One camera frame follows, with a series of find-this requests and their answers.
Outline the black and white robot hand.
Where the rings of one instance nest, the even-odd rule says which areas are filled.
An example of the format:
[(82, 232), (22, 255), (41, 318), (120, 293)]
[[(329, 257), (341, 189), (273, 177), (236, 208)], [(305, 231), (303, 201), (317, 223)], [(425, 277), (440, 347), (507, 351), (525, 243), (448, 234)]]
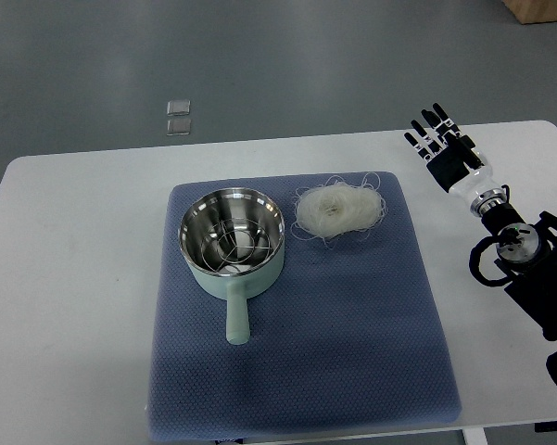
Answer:
[(476, 150), (472, 138), (462, 132), (438, 103), (431, 109), (423, 109), (421, 115), (436, 137), (417, 120), (411, 121), (414, 133), (406, 132), (404, 137), (445, 192), (487, 166), (486, 158)]

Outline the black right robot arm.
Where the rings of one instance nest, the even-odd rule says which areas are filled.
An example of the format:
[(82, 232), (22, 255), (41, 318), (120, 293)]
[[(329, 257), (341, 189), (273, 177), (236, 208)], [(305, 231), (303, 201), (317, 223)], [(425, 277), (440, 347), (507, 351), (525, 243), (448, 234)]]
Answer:
[(471, 275), (503, 288), (546, 340), (557, 341), (557, 216), (543, 211), (525, 222), (506, 184), (477, 194), (470, 210), (489, 232), (471, 250)]

